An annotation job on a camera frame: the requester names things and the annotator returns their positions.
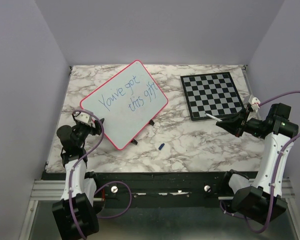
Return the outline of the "pink framed whiteboard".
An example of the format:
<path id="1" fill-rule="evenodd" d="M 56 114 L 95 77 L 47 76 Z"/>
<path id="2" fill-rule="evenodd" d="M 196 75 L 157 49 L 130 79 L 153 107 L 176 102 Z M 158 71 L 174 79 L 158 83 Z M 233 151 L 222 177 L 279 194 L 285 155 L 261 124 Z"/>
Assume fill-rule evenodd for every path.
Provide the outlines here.
<path id="1" fill-rule="evenodd" d="M 139 60 L 135 60 L 80 101 L 103 118 L 104 134 L 124 149 L 168 104 L 168 98 Z"/>

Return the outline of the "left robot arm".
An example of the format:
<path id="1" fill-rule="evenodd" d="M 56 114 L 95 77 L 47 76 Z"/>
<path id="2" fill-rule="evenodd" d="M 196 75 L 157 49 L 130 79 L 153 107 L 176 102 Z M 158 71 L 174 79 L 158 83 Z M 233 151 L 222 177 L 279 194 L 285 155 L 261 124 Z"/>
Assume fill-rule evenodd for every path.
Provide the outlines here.
<path id="1" fill-rule="evenodd" d="M 74 126 L 63 125 L 56 131 L 62 144 L 60 156 L 66 177 L 62 196 L 52 205 L 52 213 L 63 240 L 86 239 L 99 231 L 94 197 L 100 194 L 101 185 L 96 173 L 87 171 L 85 142 L 89 135 L 103 135 L 102 122 L 83 112 L 72 118 Z"/>

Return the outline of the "blue marker cap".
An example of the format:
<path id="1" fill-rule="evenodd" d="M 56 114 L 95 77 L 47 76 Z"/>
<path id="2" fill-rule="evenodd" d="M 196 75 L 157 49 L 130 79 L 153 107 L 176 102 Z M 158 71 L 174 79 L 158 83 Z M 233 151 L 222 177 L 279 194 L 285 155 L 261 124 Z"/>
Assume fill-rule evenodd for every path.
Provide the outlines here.
<path id="1" fill-rule="evenodd" d="M 158 150 L 162 150 L 162 148 L 165 146 L 165 143 L 162 143 L 160 146 L 159 146 L 159 148 L 158 148 Z"/>

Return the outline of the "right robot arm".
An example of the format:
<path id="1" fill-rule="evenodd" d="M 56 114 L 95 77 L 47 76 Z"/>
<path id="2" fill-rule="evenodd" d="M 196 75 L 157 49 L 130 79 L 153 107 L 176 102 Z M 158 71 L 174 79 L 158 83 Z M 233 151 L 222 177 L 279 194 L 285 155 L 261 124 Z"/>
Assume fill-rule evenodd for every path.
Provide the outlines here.
<path id="1" fill-rule="evenodd" d="M 282 179 L 287 157 L 294 145 L 290 140 L 298 132 L 297 124 L 289 121 L 291 107 L 275 103 L 265 120 L 251 118 L 252 105 L 216 122 L 216 126 L 241 137 L 243 133 L 264 140 L 264 152 L 253 182 L 242 172 L 227 171 L 219 185 L 220 192 L 233 195 L 227 203 L 221 203 L 223 211 L 234 216 L 243 215 L 262 225 L 283 214 L 288 205 L 282 199 Z"/>

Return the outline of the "blue whiteboard marker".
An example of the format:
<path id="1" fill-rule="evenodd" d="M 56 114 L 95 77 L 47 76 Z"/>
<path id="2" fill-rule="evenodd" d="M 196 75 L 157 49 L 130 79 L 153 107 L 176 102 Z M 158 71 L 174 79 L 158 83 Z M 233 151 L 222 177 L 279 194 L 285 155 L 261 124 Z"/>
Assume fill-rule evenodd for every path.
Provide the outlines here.
<path id="1" fill-rule="evenodd" d="M 217 118 L 217 117 L 215 117 L 215 116 L 213 116 L 213 115 L 211 115 L 211 114 L 205 113 L 205 115 L 206 115 L 207 117 L 209 117 L 209 118 L 211 118 L 211 119 L 217 121 L 217 122 L 222 122 L 222 121 L 223 121 L 222 119 L 219 119 L 219 118 Z"/>

